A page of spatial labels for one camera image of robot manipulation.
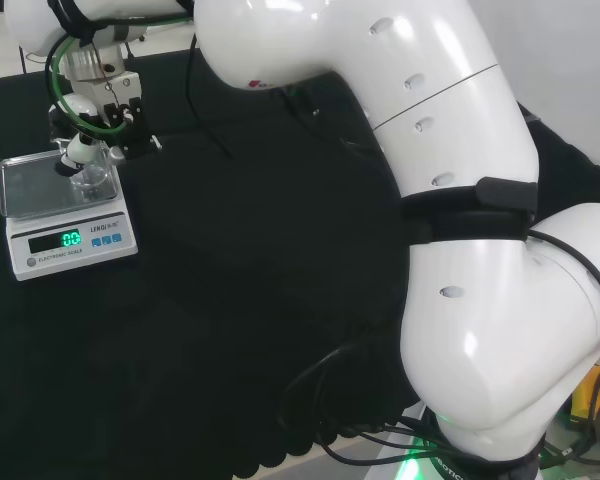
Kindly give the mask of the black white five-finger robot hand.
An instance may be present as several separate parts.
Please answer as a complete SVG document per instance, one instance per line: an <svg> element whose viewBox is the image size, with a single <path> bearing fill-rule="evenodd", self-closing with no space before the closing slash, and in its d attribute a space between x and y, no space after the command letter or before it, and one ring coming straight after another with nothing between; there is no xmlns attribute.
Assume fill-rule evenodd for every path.
<svg viewBox="0 0 600 480"><path fill-rule="evenodd" d="M59 80L51 79L52 139L61 144L57 174L77 185L97 184L112 167L162 149L145 118L137 73L73 81L71 86L71 93L62 94Z"/></svg>

